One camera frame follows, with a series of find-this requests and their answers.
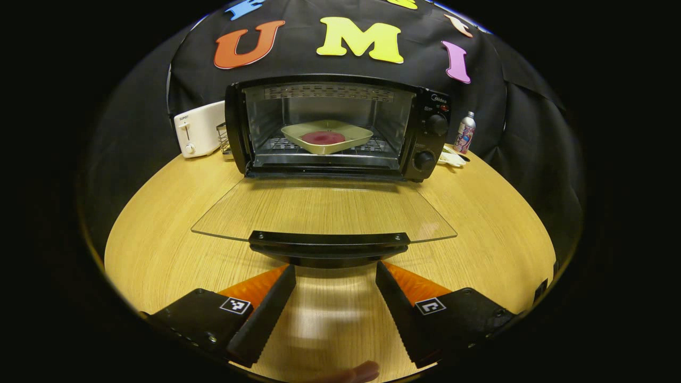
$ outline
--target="finger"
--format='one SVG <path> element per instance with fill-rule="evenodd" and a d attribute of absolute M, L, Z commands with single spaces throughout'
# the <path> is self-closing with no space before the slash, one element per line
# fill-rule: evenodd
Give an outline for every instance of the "finger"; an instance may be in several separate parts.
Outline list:
<path fill-rule="evenodd" d="M 379 374 L 379 364 L 374 361 L 366 361 L 353 368 L 356 378 L 353 383 L 365 383 L 376 379 Z"/>
<path fill-rule="evenodd" d="M 357 374 L 352 369 L 337 372 L 332 375 L 323 376 L 305 383 L 355 383 Z"/>
<path fill-rule="evenodd" d="M 379 377 L 379 373 L 375 373 L 375 374 L 373 374 L 373 375 L 367 377 L 366 379 L 355 380 L 355 381 L 353 381 L 352 383 L 367 383 L 367 382 L 371 382 L 372 380 L 374 380 L 374 379 L 376 379 L 376 378 L 378 378 L 378 377 Z"/>

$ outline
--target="table surface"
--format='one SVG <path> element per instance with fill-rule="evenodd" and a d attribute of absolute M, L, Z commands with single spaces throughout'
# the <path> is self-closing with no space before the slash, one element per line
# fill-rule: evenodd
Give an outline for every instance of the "table surface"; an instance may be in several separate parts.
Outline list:
<path fill-rule="evenodd" d="M 466 156 L 470 162 L 463 168 L 438 165 L 416 189 L 458 236 L 413 243 L 387 261 L 452 291 L 474 288 L 518 313 L 532 305 L 544 279 L 551 282 L 553 246 L 521 195 L 476 155 Z M 251 251 L 247 242 L 191 231 L 242 179 L 219 151 L 195 159 L 179 155 L 127 203 L 110 233 L 104 264 L 132 306 L 155 313 L 194 288 L 218 292 L 283 265 Z M 419 371 L 374 283 L 375 269 L 297 266 L 296 288 L 250 371 L 288 382 L 366 360 L 381 366 L 376 382 Z"/>

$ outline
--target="toaster knob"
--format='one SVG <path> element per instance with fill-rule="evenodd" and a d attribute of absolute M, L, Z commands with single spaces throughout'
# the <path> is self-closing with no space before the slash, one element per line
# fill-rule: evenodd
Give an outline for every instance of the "toaster knob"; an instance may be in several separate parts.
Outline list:
<path fill-rule="evenodd" d="M 414 166 L 421 171 L 432 170 L 435 167 L 435 156 L 429 151 L 422 151 L 414 157 Z"/>
<path fill-rule="evenodd" d="M 442 136 L 449 130 L 449 124 L 447 124 L 447 119 L 441 114 L 434 114 L 428 117 L 426 120 L 426 131 Z"/>

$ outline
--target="red food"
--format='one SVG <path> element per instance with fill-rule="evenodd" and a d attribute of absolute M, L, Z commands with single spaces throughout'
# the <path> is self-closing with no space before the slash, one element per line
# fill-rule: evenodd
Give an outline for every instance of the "red food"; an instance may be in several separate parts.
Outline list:
<path fill-rule="evenodd" d="M 336 132 L 311 132 L 303 134 L 300 139 L 315 145 L 331 145 L 345 141 L 345 136 Z"/>

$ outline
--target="baking tray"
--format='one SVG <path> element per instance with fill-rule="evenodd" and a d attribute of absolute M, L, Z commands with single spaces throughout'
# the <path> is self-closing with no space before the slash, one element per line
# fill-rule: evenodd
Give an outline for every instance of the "baking tray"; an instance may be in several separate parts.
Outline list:
<path fill-rule="evenodd" d="M 309 123 L 299 123 L 281 128 L 281 132 L 290 141 L 312 154 L 325 155 L 342 151 L 351 147 L 366 144 L 373 133 L 364 129 L 336 120 L 319 120 Z M 300 137 L 311 132 L 336 132 L 345 137 L 345 141 L 329 145 L 316 145 L 305 142 Z"/>

